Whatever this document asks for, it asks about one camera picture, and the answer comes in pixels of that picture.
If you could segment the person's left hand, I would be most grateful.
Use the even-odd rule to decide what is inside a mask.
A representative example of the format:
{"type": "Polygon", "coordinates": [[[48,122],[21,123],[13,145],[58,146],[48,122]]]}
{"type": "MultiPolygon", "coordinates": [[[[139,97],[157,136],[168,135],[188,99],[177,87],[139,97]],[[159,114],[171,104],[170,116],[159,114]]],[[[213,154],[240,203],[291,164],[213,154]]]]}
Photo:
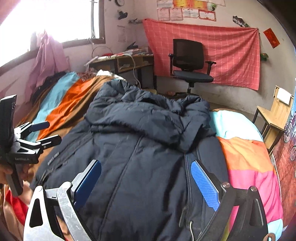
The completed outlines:
{"type": "MultiPolygon", "coordinates": [[[[22,170],[20,171],[20,177],[22,180],[28,180],[28,171],[29,171],[29,164],[24,164],[22,170]]],[[[6,175],[12,174],[13,170],[9,165],[1,164],[0,166],[0,184],[8,184],[6,179],[6,175]]]]}

